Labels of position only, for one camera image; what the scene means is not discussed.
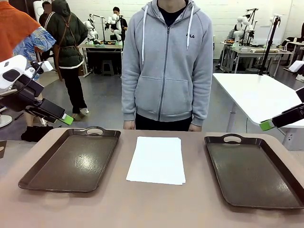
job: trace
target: black tray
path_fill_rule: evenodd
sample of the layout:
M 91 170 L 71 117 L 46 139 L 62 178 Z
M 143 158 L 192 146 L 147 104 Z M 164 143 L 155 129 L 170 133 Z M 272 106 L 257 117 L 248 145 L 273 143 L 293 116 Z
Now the black tray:
M 103 133 L 87 133 L 99 129 Z M 118 142 L 119 131 L 68 129 L 19 181 L 28 190 L 92 192 Z
M 235 136 L 241 142 L 224 139 Z M 232 206 L 303 209 L 304 189 L 270 146 L 237 134 L 205 137 L 224 199 Z

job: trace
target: green tape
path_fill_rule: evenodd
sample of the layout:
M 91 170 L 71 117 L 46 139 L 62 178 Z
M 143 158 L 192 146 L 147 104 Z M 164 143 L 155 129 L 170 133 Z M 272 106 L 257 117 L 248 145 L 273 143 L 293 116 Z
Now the green tape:
M 263 131 L 268 131 L 270 129 L 275 128 L 275 126 L 272 123 L 272 120 L 266 120 L 266 121 L 260 123 L 260 127 Z
M 66 115 L 64 119 L 59 119 L 59 120 L 67 125 L 71 125 L 74 119 L 71 116 Z

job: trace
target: white wall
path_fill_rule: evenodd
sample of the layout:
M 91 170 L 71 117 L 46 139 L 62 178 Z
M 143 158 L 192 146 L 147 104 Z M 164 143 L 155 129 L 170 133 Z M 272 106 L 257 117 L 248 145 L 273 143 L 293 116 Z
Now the white wall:
M 87 20 L 90 13 L 108 17 L 112 14 L 113 7 L 117 6 L 121 10 L 127 22 L 131 16 L 139 11 L 149 0 L 67 0 L 71 10 L 83 21 Z M 269 24 L 269 18 L 274 13 L 282 14 L 281 26 L 286 26 L 289 16 L 292 0 L 195 0 L 195 3 L 203 12 L 210 16 L 213 22 L 215 38 L 215 56 L 219 58 L 222 50 L 221 41 L 225 39 L 229 31 L 234 28 L 237 17 L 243 16 L 246 9 L 259 8 L 256 12 L 258 24 Z M 102 37 L 102 26 L 98 18 L 96 20 L 96 29 L 99 36 Z M 111 35 L 106 31 L 106 39 Z
M 304 0 L 293 0 L 289 20 L 285 32 L 287 37 L 301 37 L 302 25 L 304 23 Z

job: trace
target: blue floral fabric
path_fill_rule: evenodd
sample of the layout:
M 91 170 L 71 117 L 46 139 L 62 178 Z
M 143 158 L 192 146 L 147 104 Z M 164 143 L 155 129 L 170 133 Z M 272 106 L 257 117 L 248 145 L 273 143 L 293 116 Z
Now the blue floral fabric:
M 55 42 L 56 40 L 40 26 L 14 48 L 13 55 L 22 55 L 27 58 L 27 68 L 29 68 L 31 66 L 30 62 L 36 60 L 34 47 L 38 47 L 42 51 L 47 51 L 52 48 Z

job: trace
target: fila logo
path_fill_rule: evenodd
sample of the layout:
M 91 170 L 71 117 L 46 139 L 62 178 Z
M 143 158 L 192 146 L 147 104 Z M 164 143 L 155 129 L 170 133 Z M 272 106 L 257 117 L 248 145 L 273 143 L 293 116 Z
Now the fila logo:
M 186 34 L 186 36 L 188 36 L 188 33 Z M 194 38 L 194 35 L 190 34 L 190 38 Z

